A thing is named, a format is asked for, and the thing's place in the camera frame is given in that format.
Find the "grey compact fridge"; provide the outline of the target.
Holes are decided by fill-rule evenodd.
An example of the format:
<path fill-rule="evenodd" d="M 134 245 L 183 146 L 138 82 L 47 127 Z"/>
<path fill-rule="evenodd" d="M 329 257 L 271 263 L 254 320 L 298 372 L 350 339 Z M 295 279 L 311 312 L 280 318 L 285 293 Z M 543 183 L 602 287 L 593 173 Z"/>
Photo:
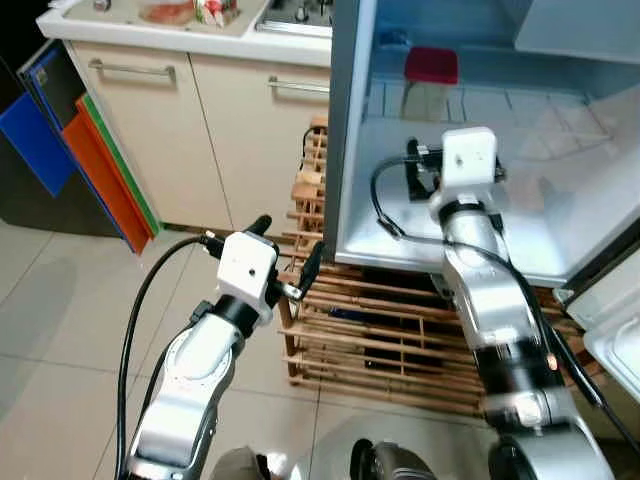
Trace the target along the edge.
<path fill-rule="evenodd" d="M 442 270 L 429 202 L 410 198 L 403 164 L 417 138 L 481 125 L 364 118 L 374 81 L 404 81 L 411 47 L 449 49 L 460 83 L 584 93 L 604 134 L 489 127 L 500 179 L 484 204 L 509 261 L 556 289 L 588 351 L 640 396 L 640 61 L 620 64 L 517 50 L 503 0 L 335 0 L 325 241 L 333 260 Z"/>

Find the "wooden slatted bottle rack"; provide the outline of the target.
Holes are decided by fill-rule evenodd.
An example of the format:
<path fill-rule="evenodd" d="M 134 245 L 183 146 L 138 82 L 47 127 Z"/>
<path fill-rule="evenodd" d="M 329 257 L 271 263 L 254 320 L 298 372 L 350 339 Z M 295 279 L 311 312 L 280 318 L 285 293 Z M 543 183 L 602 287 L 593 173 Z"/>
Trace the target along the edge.
<path fill-rule="evenodd" d="M 282 247 L 287 282 L 300 279 L 307 256 L 323 241 L 325 173 L 326 116 L 314 116 L 303 134 L 294 206 L 287 214 L 296 227 L 284 232 L 292 242 Z M 438 285 L 443 280 L 419 271 L 324 262 L 301 303 L 278 307 L 289 383 L 335 396 L 483 416 L 483 383 L 453 303 Z M 607 371 L 585 348 L 580 326 L 570 325 L 548 288 L 535 292 L 590 379 L 607 385 Z"/>

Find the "white freezer compartment flap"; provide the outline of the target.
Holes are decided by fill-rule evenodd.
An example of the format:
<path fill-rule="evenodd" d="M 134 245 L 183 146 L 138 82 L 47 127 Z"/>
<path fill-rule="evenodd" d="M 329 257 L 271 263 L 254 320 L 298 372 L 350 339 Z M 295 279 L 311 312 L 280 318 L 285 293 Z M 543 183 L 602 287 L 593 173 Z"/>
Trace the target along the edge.
<path fill-rule="evenodd" d="M 620 64 L 640 61 L 640 0 L 503 0 L 517 50 Z"/>

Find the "black gas hob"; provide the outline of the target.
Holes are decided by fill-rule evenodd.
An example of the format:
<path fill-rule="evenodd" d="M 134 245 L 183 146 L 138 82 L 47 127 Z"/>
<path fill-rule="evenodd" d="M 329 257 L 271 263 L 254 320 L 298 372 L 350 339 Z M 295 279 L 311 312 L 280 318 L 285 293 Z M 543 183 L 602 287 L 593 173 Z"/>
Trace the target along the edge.
<path fill-rule="evenodd" d="M 332 37 L 335 0 L 268 0 L 256 31 Z"/>

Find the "clear plastic food container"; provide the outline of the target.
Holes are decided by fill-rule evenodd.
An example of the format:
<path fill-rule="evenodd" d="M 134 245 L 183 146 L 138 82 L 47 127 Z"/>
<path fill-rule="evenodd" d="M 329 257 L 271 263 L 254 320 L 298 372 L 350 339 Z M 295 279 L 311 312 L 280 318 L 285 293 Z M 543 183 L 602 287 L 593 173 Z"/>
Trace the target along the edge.
<path fill-rule="evenodd" d="M 160 26 L 187 26 L 195 19 L 195 0 L 136 0 L 138 18 Z"/>

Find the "robot right leg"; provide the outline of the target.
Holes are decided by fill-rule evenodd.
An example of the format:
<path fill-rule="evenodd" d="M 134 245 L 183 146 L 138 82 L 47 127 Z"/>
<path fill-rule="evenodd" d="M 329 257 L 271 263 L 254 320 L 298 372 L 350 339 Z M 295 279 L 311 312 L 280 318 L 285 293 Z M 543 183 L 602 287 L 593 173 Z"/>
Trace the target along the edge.
<path fill-rule="evenodd" d="M 394 442 L 353 444 L 349 457 L 349 480 L 439 480 L 417 454 Z"/>

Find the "white green drink carton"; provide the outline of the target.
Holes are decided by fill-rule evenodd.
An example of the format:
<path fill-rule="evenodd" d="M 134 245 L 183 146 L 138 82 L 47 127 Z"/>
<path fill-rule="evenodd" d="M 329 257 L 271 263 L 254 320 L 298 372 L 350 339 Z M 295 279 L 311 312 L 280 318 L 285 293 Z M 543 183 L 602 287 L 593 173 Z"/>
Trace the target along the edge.
<path fill-rule="evenodd" d="M 195 18 L 204 26 L 228 27 L 241 14 L 238 0 L 193 0 Z"/>

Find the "beige kitchen cabinet unit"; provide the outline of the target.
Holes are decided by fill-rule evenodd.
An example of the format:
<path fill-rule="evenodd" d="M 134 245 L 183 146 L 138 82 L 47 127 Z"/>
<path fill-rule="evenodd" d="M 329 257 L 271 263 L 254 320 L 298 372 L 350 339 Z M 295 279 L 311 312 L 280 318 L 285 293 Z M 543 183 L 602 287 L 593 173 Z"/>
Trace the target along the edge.
<path fill-rule="evenodd" d="M 268 86 L 268 77 L 330 86 L 329 38 L 256 31 L 268 0 L 238 0 L 228 27 L 160 26 L 136 0 L 51 0 L 36 23 L 68 46 L 79 77 L 122 148 L 157 219 L 234 230 L 270 215 L 271 236 L 294 227 L 294 175 L 314 116 L 330 95 Z M 102 72 L 92 58 L 177 69 L 177 82 Z"/>

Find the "pink lidded plastic jar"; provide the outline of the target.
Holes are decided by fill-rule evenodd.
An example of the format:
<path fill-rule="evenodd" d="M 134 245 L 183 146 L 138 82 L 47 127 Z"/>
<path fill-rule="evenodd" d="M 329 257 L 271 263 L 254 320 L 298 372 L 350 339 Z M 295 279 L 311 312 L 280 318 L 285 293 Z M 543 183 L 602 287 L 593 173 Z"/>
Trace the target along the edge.
<path fill-rule="evenodd" d="M 411 47 L 403 64 L 406 81 L 401 116 L 413 122 L 442 122 L 449 95 L 460 83 L 460 59 L 444 47 Z"/>

